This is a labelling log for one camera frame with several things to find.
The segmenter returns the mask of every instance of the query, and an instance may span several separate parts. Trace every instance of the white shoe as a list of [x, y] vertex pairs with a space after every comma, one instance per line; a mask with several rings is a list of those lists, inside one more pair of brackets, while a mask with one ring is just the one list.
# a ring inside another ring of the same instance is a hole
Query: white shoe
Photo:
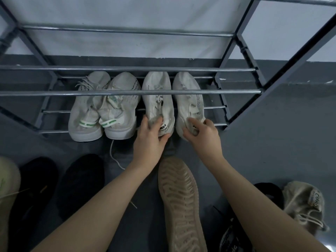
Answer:
[[[171, 90], [167, 72], [149, 72], [143, 81], [142, 90]], [[171, 95], [144, 95], [146, 115], [149, 127], [155, 123], [159, 116], [163, 117], [159, 137], [174, 131], [174, 106]]]
[[[79, 82], [78, 91], [103, 90], [111, 78], [107, 72], [92, 72]], [[99, 114], [95, 106], [101, 105], [102, 96], [77, 96], [68, 123], [69, 135], [74, 141], [97, 140], [103, 135]]]
[[289, 182], [283, 189], [285, 209], [283, 210], [304, 228], [314, 223], [317, 228], [327, 231], [329, 228], [323, 221], [324, 198], [322, 193], [314, 186], [299, 182]]
[[21, 175], [14, 162], [0, 156], [0, 252], [7, 251], [8, 221], [20, 189]]
[[[173, 82], [173, 90], [200, 89], [193, 76], [188, 72], [179, 72], [176, 74]], [[202, 95], [175, 95], [177, 101], [177, 120], [176, 131], [178, 135], [183, 137], [183, 127], [187, 127], [193, 135], [198, 135], [198, 129], [187, 121], [187, 118], [195, 118], [200, 122], [204, 122], [204, 103]]]
[[[140, 84], [131, 73], [123, 72], [111, 81], [107, 90], [140, 90]], [[135, 109], [140, 99], [140, 95], [104, 96], [98, 113], [99, 123], [108, 138], [124, 140], [134, 135], [137, 128]]]

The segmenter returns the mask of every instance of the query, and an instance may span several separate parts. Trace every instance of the shoe rack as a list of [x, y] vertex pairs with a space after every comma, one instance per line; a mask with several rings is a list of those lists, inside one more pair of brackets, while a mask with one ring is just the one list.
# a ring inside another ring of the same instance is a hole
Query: shoe rack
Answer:
[[[302, 4], [336, 6], [336, 0], [267, 0], [277, 2], [292, 2]], [[249, 5], [238, 25], [232, 33], [209, 33], [209, 32], [191, 32], [191, 31], [169, 31], [169, 30], [145, 30], [145, 29], [118, 29], [101, 27], [70, 27], [70, 26], [44, 26], [21, 24], [10, 10], [0, 0], [0, 15], [7, 22], [8, 26], [0, 39], [0, 58], [11, 46], [12, 41], [19, 37], [28, 49], [35, 55], [40, 65], [0, 65], [0, 70], [29, 70], [29, 71], [48, 71], [51, 81], [47, 91], [0, 91], [0, 97], [44, 97], [43, 103], [38, 112], [37, 119], [32, 125], [22, 118], [11, 113], [9, 110], [0, 106], [1, 114], [13, 119], [21, 125], [33, 130], [39, 135], [54, 133], [67, 133], [66, 130], [44, 130], [43, 119], [45, 115], [70, 113], [70, 110], [48, 110], [50, 98], [53, 96], [80, 96], [80, 95], [155, 95], [155, 94], [208, 94], [210, 97], [219, 95], [220, 101], [217, 106], [205, 106], [205, 109], [213, 109], [216, 120], [215, 125], [220, 129], [229, 129], [238, 123], [244, 114], [252, 110], [260, 101], [262, 101], [277, 86], [287, 80], [305, 61], [316, 53], [325, 43], [336, 35], [336, 14], [296, 53], [294, 56], [269, 80], [263, 76], [257, 62], [254, 60], [242, 33], [246, 28], [252, 14], [256, 10], [260, 0], [250, 0]], [[52, 31], [76, 31], [76, 32], [99, 32], [99, 33], [138, 33], [138, 34], [165, 34], [194, 37], [226, 37], [230, 42], [222, 57], [219, 67], [146, 67], [146, 66], [58, 66], [52, 64], [41, 52], [38, 46], [30, 38], [29, 32], [32, 30], [52, 30]], [[247, 68], [227, 68], [227, 61], [234, 49], [238, 46], [248, 65]], [[55, 91], [55, 85], [62, 79], [80, 78], [77, 76], [61, 76], [60, 71], [107, 71], [107, 72], [206, 72], [212, 73], [212, 76], [198, 76], [196, 79], [212, 79], [212, 84], [208, 89], [202, 90], [139, 90], [139, 91]], [[225, 72], [245, 72], [251, 73], [257, 89], [223, 89], [224, 80], [221, 80]], [[252, 94], [248, 100], [235, 114], [230, 114], [230, 106], [225, 99], [227, 94]]]

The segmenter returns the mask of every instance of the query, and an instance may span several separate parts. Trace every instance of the gray floor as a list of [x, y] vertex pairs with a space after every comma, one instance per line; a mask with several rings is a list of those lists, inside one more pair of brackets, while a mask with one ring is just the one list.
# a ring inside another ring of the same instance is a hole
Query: gray floor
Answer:
[[[299, 180], [318, 187], [325, 197], [325, 221], [331, 230], [318, 233], [325, 245], [336, 247], [336, 86], [286, 84], [277, 88], [250, 112], [243, 122], [229, 131], [221, 131], [223, 154], [231, 165], [250, 182], [274, 182], [283, 187]], [[47, 141], [1, 119], [0, 152], [22, 164], [36, 156], [54, 159], [61, 172], [78, 156], [96, 152], [106, 161], [106, 180], [121, 173], [108, 157], [110, 141], [102, 138], [94, 143], [67, 144], [60, 147], [56, 139]], [[131, 141], [119, 142], [122, 152], [115, 157], [126, 166], [132, 158]], [[225, 198], [210, 172], [195, 155], [190, 144], [174, 136], [166, 155], [182, 158], [198, 184], [200, 217], [206, 239], [217, 228], [224, 210]], [[157, 189], [157, 168], [145, 179], [127, 208], [111, 242], [111, 251], [166, 251], [163, 205]], [[30, 247], [55, 229], [61, 220], [54, 199], [42, 216]]]

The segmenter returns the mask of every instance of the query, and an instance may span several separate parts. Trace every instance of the person's left arm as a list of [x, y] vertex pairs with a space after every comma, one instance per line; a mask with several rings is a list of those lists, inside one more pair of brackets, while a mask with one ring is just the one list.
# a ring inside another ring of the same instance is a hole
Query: person's left arm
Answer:
[[105, 252], [135, 191], [158, 163], [170, 137], [158, 138], [160, 117], [151, 129], [144, 116], [134, 142], [132, 162], [32, 251]]

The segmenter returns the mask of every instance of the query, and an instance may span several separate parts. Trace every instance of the hand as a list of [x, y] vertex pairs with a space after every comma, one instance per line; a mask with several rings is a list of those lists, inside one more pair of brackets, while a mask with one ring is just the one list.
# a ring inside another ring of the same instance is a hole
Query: hand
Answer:
[[221, 139], [213, 122], [206, 119], [203, 124], [195, 118], [188, 118], [188, 121], [199, 129], [199, 134], [195, 136], [183, 127], [183, 136], [192, 144], [204, 165], [210, 167], [221, 161], [224, 158]]
[[136, 166], [141, 166], [148, 170], [148, 174], [154, 169], [159, 162], [163, 149], [170, 137], [165, 134], [161, 138], [158, 137], [159, 129], [162, 125], [162, 117], [159, 117], [153, 124], [152, 128], [148, 127], [148, 118], [143, 116], [141, 126], [138, 130], [137, 138], [133, 148], [133, 162]]

